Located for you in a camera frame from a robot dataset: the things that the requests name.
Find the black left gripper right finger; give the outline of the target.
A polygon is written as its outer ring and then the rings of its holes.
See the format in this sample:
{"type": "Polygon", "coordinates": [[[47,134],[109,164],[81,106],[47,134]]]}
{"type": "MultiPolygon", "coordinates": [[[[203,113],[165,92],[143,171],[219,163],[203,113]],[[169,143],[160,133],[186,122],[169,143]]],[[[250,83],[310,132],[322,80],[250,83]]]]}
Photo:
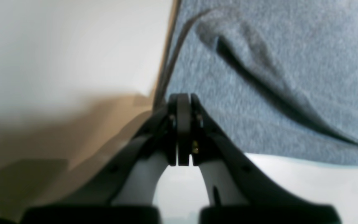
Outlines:
{"type": "Polygon", "coordinates": [[[193,164],[210,206],[200,224],[340,224],[333,206],[312,203],[279,186],[248,159],[191,95],[193,164]]]}

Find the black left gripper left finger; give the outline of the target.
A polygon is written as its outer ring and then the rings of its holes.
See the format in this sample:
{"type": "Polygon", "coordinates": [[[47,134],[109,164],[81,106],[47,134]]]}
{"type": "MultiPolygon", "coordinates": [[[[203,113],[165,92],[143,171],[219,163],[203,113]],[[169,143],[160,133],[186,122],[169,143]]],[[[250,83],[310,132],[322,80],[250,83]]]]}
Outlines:
{"type": "Polygon", "coordinates": [[[177,164],[177,102],[169,97],[97,174],[63,199],[32,207],[22,224],[160,224],[153,197],[177,164]]]}

